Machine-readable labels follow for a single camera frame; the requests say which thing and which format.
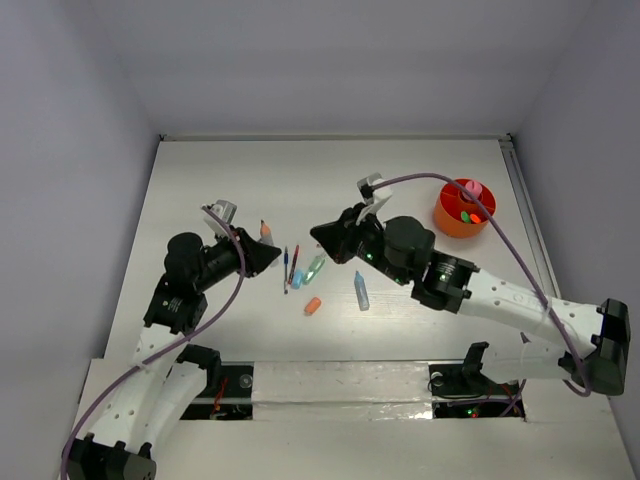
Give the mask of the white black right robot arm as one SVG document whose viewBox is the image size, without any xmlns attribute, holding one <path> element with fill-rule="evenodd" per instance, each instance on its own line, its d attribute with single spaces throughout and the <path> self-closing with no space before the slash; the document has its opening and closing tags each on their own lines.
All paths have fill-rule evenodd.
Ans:
<svg viewBox="0 0 640 480">
<path fill-rule="evenodd" d="M 311 228 L 311 237 L 337 264 L 357 257 L 435 311 L 506 325 L 526 338 L 519 359 L 500 359 L 491 344 L 472 344 L 454 377 L 470 391 L 516 379 L 558 378 L 593 393 L 625 388 L 631 340 L 628 306 L 608 298 L 581 304 L 548 297 L 502 280 L 473 262 L 435 248 L 435 234 L 411 216 L 380 222 L 363 204 Z"/>
</svg>

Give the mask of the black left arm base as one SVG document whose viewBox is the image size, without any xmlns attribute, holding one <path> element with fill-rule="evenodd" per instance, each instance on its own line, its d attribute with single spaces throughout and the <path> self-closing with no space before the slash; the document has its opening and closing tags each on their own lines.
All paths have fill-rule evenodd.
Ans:
<svg viewBox="0 0 640 480">
<path fill-rule="evenodd" d="M 208 386 L 186 408 L 182 420 L 243 421 L 253 419 L 254 365 L 223 363 L 217 384 Z"/>
</svg>

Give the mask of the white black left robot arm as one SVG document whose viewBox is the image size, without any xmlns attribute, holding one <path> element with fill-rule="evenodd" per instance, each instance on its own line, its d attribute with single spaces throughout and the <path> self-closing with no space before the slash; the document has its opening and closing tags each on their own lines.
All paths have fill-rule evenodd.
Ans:
<svg viewBox="0 0 640 480">
<path fill-rule="evenodd" d="M 185 232 L 167 244 L 164 273 L 144 316 L 130 368 L 92 403 L 64 447 L 63 479 L 153 479 L 157 452 L 189 404 L 221 383 L 218 351 L 193 344 L 207 327 L 206 291 L 232 274 L 266 270 L 280 248 L 226 227 L 212 246 Z"/>
</svg>

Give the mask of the orange marker cap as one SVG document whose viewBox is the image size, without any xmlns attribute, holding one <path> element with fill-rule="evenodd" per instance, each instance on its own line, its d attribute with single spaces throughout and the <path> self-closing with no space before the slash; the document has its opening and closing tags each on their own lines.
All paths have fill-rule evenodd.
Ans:
<svg viewBox="0 0 640 480">
<path fill-rule="evenodd" d="M 306 316 L 314 315 L 321 307 L 321 305 L 321 299 L 318 297 L 314 297 L 305 305 L 303 312 Z"/>
</svg>

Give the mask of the orange tip clear highlighter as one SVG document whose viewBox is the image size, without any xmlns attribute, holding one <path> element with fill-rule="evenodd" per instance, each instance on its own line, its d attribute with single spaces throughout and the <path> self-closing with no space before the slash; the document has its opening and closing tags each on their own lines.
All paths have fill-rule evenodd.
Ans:
<svg viewBox="0 0 640 480">
<path fill-rule="evenodd" d="M 270 227 L 268 226 L 268 224 L 264 221 L 261 220 L 260 221 L 260 242 L 271 246 L 271 247 L 275 247 L 275 242 L 273 240 L 273 236 L 272 236 L 272 231 L 270 229 Z M 275 268 L 279 265 L 280 262 L 280 255 L 281 252 L 279 252 L 275 259 L 271 262 L 270 267 L 271 268 Z"/>
</svg>

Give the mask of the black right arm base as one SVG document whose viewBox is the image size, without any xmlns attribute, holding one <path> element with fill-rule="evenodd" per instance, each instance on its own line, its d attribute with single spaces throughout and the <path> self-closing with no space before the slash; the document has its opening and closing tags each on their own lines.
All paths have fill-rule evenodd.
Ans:
<svg viewBox="0 0 640 480">
<path fill-rule="evenodd" d="M 526 418 L 521 384 L 496 383 L 483 374 L 488 348 L 488 342 L 472 343 L 462 360 L 429 366 L 436 419 Z"/>
</svg>

